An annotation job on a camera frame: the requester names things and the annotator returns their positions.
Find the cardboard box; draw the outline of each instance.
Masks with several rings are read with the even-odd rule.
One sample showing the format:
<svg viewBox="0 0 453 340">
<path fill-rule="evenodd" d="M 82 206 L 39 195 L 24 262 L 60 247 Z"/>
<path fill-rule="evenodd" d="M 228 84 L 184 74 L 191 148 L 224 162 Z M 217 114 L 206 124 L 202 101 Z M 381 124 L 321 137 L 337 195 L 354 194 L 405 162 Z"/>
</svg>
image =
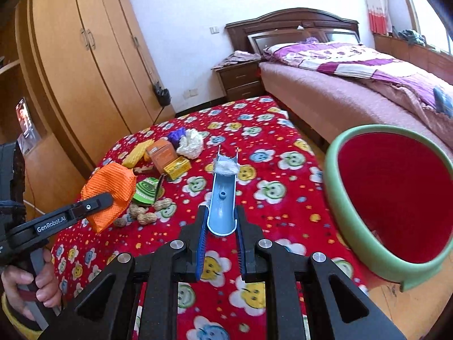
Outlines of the cardboard box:
<svg viewBox="0 0 453 340">
<path fill-rule="evenodd" d="M 146 149 L 151 162 L 159 173 L 164 173 L 164 167 L 178 158 L 173 145 L 166 139 L 160 138 Z"/>
<path fill-rule="evenodd" d="M 187 158 L 180 156 L 177 160 L 165 166 L 164 171 L 171 180 L 176 180 L 191 167 L 190 161 Z"/>
</svg>

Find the white tissue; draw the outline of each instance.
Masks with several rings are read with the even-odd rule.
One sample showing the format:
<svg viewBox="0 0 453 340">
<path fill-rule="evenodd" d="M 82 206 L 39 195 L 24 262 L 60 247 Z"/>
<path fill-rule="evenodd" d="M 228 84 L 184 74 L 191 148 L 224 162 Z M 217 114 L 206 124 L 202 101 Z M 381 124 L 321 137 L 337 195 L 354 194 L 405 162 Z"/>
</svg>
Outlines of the white tissue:
<svg viewBox="0 0 453 340">
<path fill-rule="evenodd" d="M 214 172 L 220 175 L 238 175 L 239 164 L 232 160 L 214 160 Z"/>
<path fill-rule="evenodd" d="M 187 129 L 186 135 L 183 135 L 180 139 L 180 146 L 176 150 L 176 153 L 194 160 L 200 155 L 203 148 L 204 144 L 201 134 L 195 129 Z"/>
</svg>

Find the white wall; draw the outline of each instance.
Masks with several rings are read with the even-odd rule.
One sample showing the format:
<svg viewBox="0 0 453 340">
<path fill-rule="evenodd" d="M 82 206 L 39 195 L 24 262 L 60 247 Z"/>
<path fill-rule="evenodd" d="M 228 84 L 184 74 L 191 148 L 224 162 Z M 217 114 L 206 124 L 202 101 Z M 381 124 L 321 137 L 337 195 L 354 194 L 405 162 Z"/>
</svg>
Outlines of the white wall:
<svg viewBox="0 0 453 340">
<path fill-rule="evenodd" d="M 388 0 L 388 2 L 390 19 L 396 31 L 412 29 L 411 16 L 406 0 Z"/>
<path fill-rule="evenodd" d="M 146 43 L 176 112 L 223 96 L 211 67 L 233 52 L 227 23 L 289 7 L 325 10 L 359 22 L 361 41 L 374 47 L 365 0 L 131 0 Z M 209 27 L 218 26 L 211 35 Z M 199 95 L 184 99 L 189 89 Z"/>
</svg>

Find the orange mesh bag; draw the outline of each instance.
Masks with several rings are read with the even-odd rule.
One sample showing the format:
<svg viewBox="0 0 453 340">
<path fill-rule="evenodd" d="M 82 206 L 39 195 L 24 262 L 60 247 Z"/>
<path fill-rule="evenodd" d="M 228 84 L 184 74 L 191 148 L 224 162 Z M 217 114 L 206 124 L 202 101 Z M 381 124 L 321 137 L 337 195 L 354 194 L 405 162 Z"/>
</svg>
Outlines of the orange mesh bag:
<svg viewBox="0 0 453 340">
<path fill-rule="evenodd" d="M 123 212 L 135 194 L 136 177 L 132 170 L 112 162 L 99 169 L 82 189 L 82 200 L 109 192 L 113 204 L 109 208 L 88 217 L 96 233 L 107 228 Z"/>
</svg>

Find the finger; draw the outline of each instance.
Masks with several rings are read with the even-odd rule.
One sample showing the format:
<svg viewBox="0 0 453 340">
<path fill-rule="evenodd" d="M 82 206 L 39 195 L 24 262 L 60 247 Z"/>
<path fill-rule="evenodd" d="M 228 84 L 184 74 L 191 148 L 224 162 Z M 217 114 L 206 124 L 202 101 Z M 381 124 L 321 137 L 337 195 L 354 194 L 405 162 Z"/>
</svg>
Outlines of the finger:
<svg viewBox="0 0 453 340">
<path fill-rule="evenodd" d="M 52 308 L 61 304 L 61 291 L 58 290 L 55 295 L 50 298 L 48 301 L 44 302 L 44 306 L 47 308 Z"/>
<path fill-rule="evenodd" d="M 46 286 L 48 283 L 52 282 L 54 278 L 54 265 L 52 263 L 46 263 L 35 279 L 36 286 L 38 288 L 42 288 L 43 286 Z"/>
<path fill-rule="evenodd" d="M 9 265 L 1 274 L 1 280 L 6 291 L 7 289 L 16 289 L 17 284 L 31 284 L 33 282 L 33 275 L 13 265 Z"/>
<path fill-rule="evenodd" d="M 36 298 L 41 302 L 48 301 L 57 293 L 58 290 L 60 290 L 60 288 L 58 287 L 58 280 L 55 278 L 52 282 L 48 283 L 36 292 Z"/>
<path fill-rule="evenodd" d="M 52 253 L 48 249 L 42 250 L 42 257 L 47 263 L 52 262 Z"/>
<path fill-rule="evenodd" d="M 33 314 L 31 313 L 30 309 L 28 309 L 27 306 L 25 306 L 22 310 L 22 314 L 27 317 L 29 320 L 34 321 L 35 318 L 33 317 Z"/>
</svg>

